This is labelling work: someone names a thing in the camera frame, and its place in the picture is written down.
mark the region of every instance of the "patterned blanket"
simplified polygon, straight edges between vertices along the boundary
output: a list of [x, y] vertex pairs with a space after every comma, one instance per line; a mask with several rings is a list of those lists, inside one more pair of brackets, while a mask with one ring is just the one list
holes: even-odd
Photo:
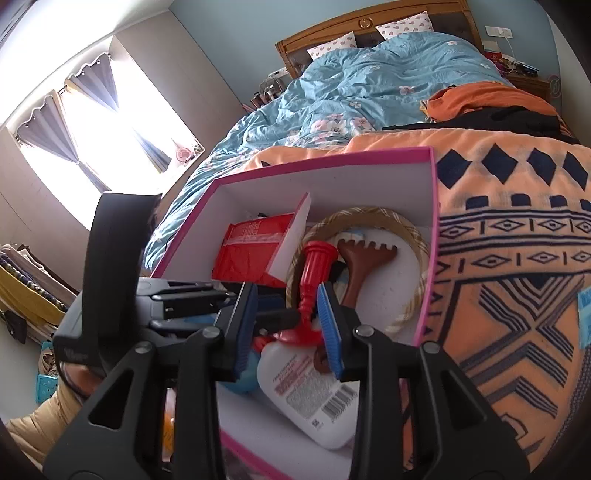
[[[443, 345], [462, 367], [513, 428], [533, 469], [591, 382], [576, 301], [591, 285], [591, 150], [508, 132], [441, 129], [368, 133], [331, 152], [273, 147], [245, 168], [416, 146], [434, 148], [440, 201], [423, 340]], [[405, 448], [410, 468], [409, 422]]]

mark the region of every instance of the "wicker hoop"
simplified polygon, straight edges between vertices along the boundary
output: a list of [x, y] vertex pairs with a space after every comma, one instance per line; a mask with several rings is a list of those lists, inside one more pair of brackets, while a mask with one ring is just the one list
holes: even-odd
[[429, 247], [417, 228], [393, 210], [380, 207], [353, 207], [336, 212], [314, 225], [302, 239], [289, 267], [285, 300], [288, 307], [297, 306], [300, 278], [306, 260], [303, 255], [305, 244], [315, 240], [327, 241], [340, 232], [358, 227], [380, 228], [392, 232], [413, 249], [418, 260], [421, 275], [414, 295], [404, 307], [404, 311], [394, 317], [392, 323], [386, 327], [384, 332], [390, 338], [394, 338], [423, 303], [428, 277]]

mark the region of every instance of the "black cloth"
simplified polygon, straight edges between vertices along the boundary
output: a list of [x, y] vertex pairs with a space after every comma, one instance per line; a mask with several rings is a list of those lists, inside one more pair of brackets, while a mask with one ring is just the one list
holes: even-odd
[[466, 128], [491, 132], [513, 132], [515, 134], [547, 137], [570, 145], [580, 145], [576, 138], [560, 130], [557, 116], [542, 115], [522, 106], [485, 107], [481, 110], [458, 115], [447, 122], [393, 125], [382, 130], [422, 130], [426, 128]]

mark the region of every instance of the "wooden headboard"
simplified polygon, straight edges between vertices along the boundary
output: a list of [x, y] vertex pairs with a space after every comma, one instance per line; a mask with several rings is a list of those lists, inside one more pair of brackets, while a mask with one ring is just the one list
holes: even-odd
[[312, 58], [308, 48], [326, 43], [353, 31], [358, 47], [375, 47], [384, 41], [375, 29], [395, 20], [427, 11], [436, 32], [464, 38], [482, 51], [482, 42], [467, 0], [398, 0], [332, 18], [291, 37], [275, 47], [279, 51], [292, 78], [304, 73]]

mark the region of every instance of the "brown massage tool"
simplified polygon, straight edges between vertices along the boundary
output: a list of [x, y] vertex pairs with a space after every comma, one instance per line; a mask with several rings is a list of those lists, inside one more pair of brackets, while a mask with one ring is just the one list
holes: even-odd
[[394, 260], [398, 248], [396, 246], [388, 248], [384, 244], [376, 248], [375, 242], [371, 242], [366, 247], [365, 242], [356, 244], [354, 240], [348, 242], [341, 240], [337, 245], [337, 249], [340, 256], [345, 259], [349, 269], [349, 284], [340, 304], [354, 309], [365, 279], [376, 268]]

